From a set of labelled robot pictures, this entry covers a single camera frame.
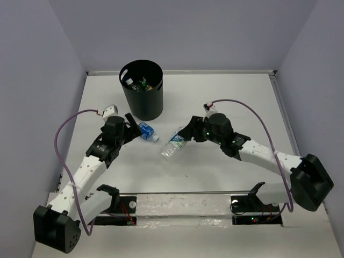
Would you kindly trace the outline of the clear bottle blue label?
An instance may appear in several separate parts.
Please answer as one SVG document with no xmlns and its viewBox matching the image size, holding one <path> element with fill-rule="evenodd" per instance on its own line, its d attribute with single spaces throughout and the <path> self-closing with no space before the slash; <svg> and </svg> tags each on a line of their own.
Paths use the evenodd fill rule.
<svg viewBox="0 0 344 258">
<path fill-rule="evenodd" d="M 139 123 L 141 131 L 141 137 L 146 141 L 158 142 L 159 136 L 155 133 L 155 130 L 144 121 Z"/>
</svg>

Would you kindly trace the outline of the clear bottle white green label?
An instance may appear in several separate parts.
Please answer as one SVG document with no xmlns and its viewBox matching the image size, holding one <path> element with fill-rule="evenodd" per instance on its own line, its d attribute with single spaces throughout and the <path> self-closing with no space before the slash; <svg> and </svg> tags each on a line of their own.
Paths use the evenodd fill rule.
<svg viewBox="0 0 344 258">
<path fill-rule="evenodd" d="M 179 127 L 161 149 L 161 156 L 164 159 L 170 160 L 172 157 L 176 156 L 188 143 L 184 137 L 178 134 L 182 129 L 184 129 L 184 127 Z"/>
</svg>

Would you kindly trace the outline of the green plastic bottle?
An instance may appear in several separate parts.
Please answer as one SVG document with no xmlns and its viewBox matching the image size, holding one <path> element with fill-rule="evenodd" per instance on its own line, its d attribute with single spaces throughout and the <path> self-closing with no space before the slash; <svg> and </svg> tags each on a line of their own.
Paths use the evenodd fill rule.
<svg viewBox="0 0 344 258">
<path fill-rule="evenodd" d="M 148 86 L 150 85 L 147 80 L 143 77 L 141 81 L 139 81 L 141 84 L 141 88 L 143 89 L 143 91 L 149 91 L 148 90 Z"/>
</svg>

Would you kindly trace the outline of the clear bottle without label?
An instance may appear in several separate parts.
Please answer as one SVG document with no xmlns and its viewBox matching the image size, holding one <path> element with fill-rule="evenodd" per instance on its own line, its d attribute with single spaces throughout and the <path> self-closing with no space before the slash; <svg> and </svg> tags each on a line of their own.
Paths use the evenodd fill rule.
<svg viewBox="0 0 344 258">
<path fill-rule="evenodd" d="M 140 86 L 137 83 L 135 83 L 131 78 L 128 78 L 126 80 L 126 84 L 128 88 L 132 91 L 140 91 Z"/>
</svg>

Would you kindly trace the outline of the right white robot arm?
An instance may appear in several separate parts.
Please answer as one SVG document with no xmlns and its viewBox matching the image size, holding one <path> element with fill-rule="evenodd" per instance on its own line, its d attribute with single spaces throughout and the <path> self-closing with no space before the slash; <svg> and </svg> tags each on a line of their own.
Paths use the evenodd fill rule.
<svg viewBox="0 0 344 258">
<path fill-rule="evenodd" d="M 230 120 L 222 113 L 204 118 L 192 116 L 178 135 L 187 141 L 213 142 L 226 156 L 279 175 L 282 178 L 280 193 L 272 195 L 257 191 L 248 196 L 247 204 L 254 211 L 272 203 L 296 203 L 314 212 L 334 187 L 331 177 L 315 155 L 288 155 L 261 145 L 235 132 Z"/>
</svg>

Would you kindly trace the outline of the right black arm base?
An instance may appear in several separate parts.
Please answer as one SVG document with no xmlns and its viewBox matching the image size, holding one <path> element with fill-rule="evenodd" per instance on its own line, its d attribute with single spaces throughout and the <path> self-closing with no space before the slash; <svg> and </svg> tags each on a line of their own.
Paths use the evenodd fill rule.
<svg viewBox="0 0 344 258">
<path fill-rule="evenodd" d="M 278 206 L 265 205 L 256 197 L 231 196 L 230 212 L 232 224 L 239 225 L 283 225 Z"/>
</svg>

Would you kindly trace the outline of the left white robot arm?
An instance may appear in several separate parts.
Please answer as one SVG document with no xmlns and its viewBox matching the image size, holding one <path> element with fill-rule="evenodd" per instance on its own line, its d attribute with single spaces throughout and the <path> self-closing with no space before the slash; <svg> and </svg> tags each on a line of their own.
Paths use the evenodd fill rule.
<svg viewBox="0 0 344 258">
<path fill-rule="evenodd" d="M 118 157 L 122 146 L 141 136 L 130 113 L 108 116 L 100 135 L 85 153 L 78 170 L 69 176 L 68 184 L 46 206 L 33 213 L 36 242 L 69 254 L 77 245 L 81 232 L 92 232 L 95 218 L 102 212 L 115 211 L 120 202 L 119 190 L 106 184 L 91 189 Z"/>
</svg>

